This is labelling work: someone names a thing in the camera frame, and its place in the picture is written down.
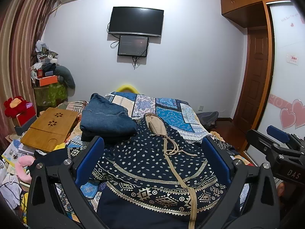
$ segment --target blue gripper pad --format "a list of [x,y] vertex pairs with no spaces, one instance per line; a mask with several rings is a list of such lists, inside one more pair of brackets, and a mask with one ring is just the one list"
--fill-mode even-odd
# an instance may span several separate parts
[[103,152],[104,140],[99,137],[76,170],[76,186],[80,187],[88,182],[89,177]]
[[290,141],[289,134],[274,126],[267,127],[267,134],[282,142],[283,144],[286,144]]
[[[208,159],[208,164],[212,167],[212,170],[214,171],[220,183],[228,187],[231,184],[230,169],[220,154],[217,152],[215,147],[218,147],[216,143],[215,146],[213,146],[207,137],[203,138],[201,149],[204,153],[204,156]],[[218,148],[218,150],[223,151],[223,157],[226,158],[226,161],[232,164],[230,155],[220,148]]]

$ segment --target tv screen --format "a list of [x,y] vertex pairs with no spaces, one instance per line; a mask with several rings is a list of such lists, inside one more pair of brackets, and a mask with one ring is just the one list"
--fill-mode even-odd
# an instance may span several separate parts
[[161,37],[164,10],[142,7],[113,7],[109,33]]
[[119,41],[119,56],[146,57],[148,37],[121,35]]

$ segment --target blue denim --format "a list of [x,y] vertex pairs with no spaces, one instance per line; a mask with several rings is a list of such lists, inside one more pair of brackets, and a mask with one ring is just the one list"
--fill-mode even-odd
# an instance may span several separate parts
[[137,124],[128,116],[126,108],[108,101],[97,93],[91,95],[83,110],[80,129],[87,136],[131,136]]

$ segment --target pink neck pillow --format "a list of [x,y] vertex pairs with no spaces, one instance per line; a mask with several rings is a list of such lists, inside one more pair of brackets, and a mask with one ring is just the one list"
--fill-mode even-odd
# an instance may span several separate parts
[[30,174],[24,172],[23,167],[31,166],[35,161],[35,158],[29,155],[25,155],[18,158],[18,161],[15,163],[16,175],[20,178],[21,181],[25,183],[31,183],[32,177]]

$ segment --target pink heart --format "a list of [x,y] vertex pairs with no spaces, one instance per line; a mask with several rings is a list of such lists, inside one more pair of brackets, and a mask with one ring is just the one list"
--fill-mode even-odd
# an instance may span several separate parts
[[292,112],[295,113],[295,128],[305,125],[305,107],[300,100],[294,100],[292,103]]
[[280,112],[280,119],[284,130],[295,124],[296,116],[294,113],[289,113],[287,108],[283,108]]

